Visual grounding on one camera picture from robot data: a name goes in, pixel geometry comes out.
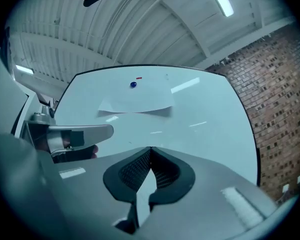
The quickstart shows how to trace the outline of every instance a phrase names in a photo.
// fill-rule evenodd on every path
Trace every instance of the corrugated ceiling panel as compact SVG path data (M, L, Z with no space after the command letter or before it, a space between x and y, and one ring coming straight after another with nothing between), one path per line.
M31 53L31 57L35 58L31 61L28 61L30 67L34 70L34 71L38 71L39 73L43 72L43 69L41 67L41 58L40 58L40 54L38 53L38 45L37 44L33 44L30 43L30 53Z
M68 56L68 58L65 57L68 61L67 68L69 68L70 75L73 77L75 74L78 73L77 68L74 67L74 65L76 64L77 55L75 53L69 52Z
M255 18L253 17L252 14L242 15L240 17L240 20L238 19L238 17L235 17L233 19L232 24L229 24L228 26L221 25L220 27L217 27L216 31L218 31L217 32L218 34L216 33L216 34L207 35L205 42L208 46L211 46L211 45L215 45L220 40L224 40L226 43L229 41L234 41L233 33L235 33L238 30L245 32L244 28L250 26L251 24L254 24L254 22L255 22Z
M146 60L146 57L155 49L156 45L160 43L165 35L168 32L171 32L175 29L180 22L172 14L168 14L168 17L163 16L161 21L157 21L159 24L156 24L152 31L149 31L146 39L143 43L140 43L138 49L132 56L132 59L126 62L124 59L128 58L127 56L121 57L119 61L129 64L139 64L139 63L151 63L149 60Z
M49 61L52 77L59 80L60 65L58 65L56 58L56 48L48 47L45 59Z
M283 0L258 0L265 25L291 15Z
M37 67L39 67L40 72L44 75L47 74L47 70L46 70L46 61L43 59L42 54L42 45L40 44L35 44L34 45L34 51L35 51L35 57L37 58L34 63L37 65Z
M87 48L102 54L102 48L107 39L107 32L113 20L118 16L118 9L125 0L102 0L95 12L88 37Z
M180 37L187 34L185 27L177 25L171 31L166 32L162 39L154 46L153 50L145 57L146 63L156 63L162 53L172 46Z
M211 42L219 40L220 38L226 38L226 33L231 34L231 32L254 22L255 19L253 18L250 8L247 6L244 8L246 9L241 10L242 14L234 14L228 21L224 20L222 16L216 15L201 24L199 29L205 36L206 43L211 45Z
M51 76L52 72L54 71L54 67L53 67L51 61L48 59L48 54L49 54L49 48L46 46L42 46L41 56L44 57L43 64L45 66L45 72L46 72L47 76Z
M44 36L58 36L55 20L60 18L64 0L22 0L16 15L22 32Z
M187 18L187 24L196 26L220 11L215 0L165 0L176 8L176 13Z
M22 65L22 61L24 61L24 63L27 63L27 61L25 60L26 55L24 54L23 45L19 37L10 37L10 51L11 58L17 65Z
M145 17L144 22L139 24L130 41L127 42L126 47L133 47L133 50L130 49L130 52L120 58L122 63L140 63L138 60L141 57L140 53L149 46L149 40L158 34L159 26L170 16L171 13L160 4L153 8Z
M75 67L76 67L75 70L78 73L84 72L83 65L84 65L84 58L77 55L76 56L76 63L75 63Z
M120 39L123 42L123 38L127 36L125 30L130 31L132 29L135 21L133 17L138 13L138 10L142 10L142 6L147 2L147 0L126 0L121 5L121 8L118 10L117 17L113 19L111 27L109 28L107 35L105 37L106 42L104 43L102 54L106 55L109 58L115 56L115 52L118 52L117 48L120 46Z
M86 46L88 40L88 33L92 26L94 16L103 1L98 1L90 7L80 7L78 18L75 19L76 26L79 31L76 32L75 44L79 46Z
M113 31L115 31L115 38L111 43L110 50L107 52L107 50L104 48L101 50L101 53L109 58L114 59L118 56L119 52L121 54L126 54L127 48L129 48L132 52L132 47L128 46L127 44L130 38L135 38L136 31L140 28L139 23L142 23L142 21L147 19L147 10L150 8L150 6L152 6L154 2L155 0L138 0L130 13L127 14L122 24L116 24L116 22L113 22Z
M23 46L23 50L24 50L25 60L28 63L28 67L31 68L32 67L31 62L33 62L35 60L32 55L35 53L34 46L32 43L30 43L29 41L26 41L26 40L21 40L21 42L22 42L22 46Z
M68 81L68 77L70 78L74 75L73 69L70 64L72 53L69 51L62 51L62 58L63 58L63 67L64 67L64 74L62 74L65 81Z
M63 74L67 73L67 69L65 67L65 63L64 63L64 52L62 49L55 49L55 58L57 61L57 65L58 65L58 72L59 72L59 76L60 76L60 80L62 82L64 82L64 78L63 78Z
M232 42L244 37L245 35L248 35L255 31L256 25L255 23L251 23L243 28L239 28L238 30L231 33L231 38L221 38L219 41L212 43L211 46L209 46L209 50L211 54L219 51L220 49L230 45Z
M180 51L182 52L182 55L170 63L171 65L194 67L197 63L205 59L205 56L200 52L197 45L194 45L187 50L180 49Z
M200 53L201 51L195 45L193 38L189 34L185 34L162 52L154 62L164 65L182 65Z

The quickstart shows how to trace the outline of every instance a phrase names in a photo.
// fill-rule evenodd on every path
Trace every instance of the ceiling beam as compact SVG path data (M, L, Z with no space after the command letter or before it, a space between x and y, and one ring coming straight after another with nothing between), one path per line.
M225 46L221 50L217 51L213 55L211 55L209 58L201 61L197 65L194 66L194 68L205 70L208 67L212 66L215 63L218 63L219 61L223 60L225 57L233 54L234 52L242 49L243 47L248 46L249 44L257 41L258 39L269 35L273 31L276 31L278 29L283 28L286 25L292 24L295 22L296 19L291 16L287 18L280 19L276 22L273 22L267 26L264 26L263 28L260 28L240 39L237 41Z
M190 17L186 15L186 13L181 12L180 9L176 7L171 0L160 0L160 3L164 7L166 7L187 29L187 31L190 33L203 55L206 58L209 57L211 54L207 45L205 44L204 38L202 35L200 35L199 31L196 30L195 26L189 23L191 22Z
M60 51L69 51L72 53L76 53L77 55L85 59L89 59L93 62L98 62L99 64L105 65L106 67L113 66L113 65L115 66L120 65L120 63L117 63L114 60L100 53L94 52L90 49L54 37L38 35L33 33L25 33L25 32L21 32L20 34L12 34L11 37L21 38L23 41L28 41L28 42L48 46L48 47L57 48Z
M255 18L255 26L258 29L262 29L265 26L265 22L260 8L260 2L258 0L250 0L250 3L253 10L253 16Z

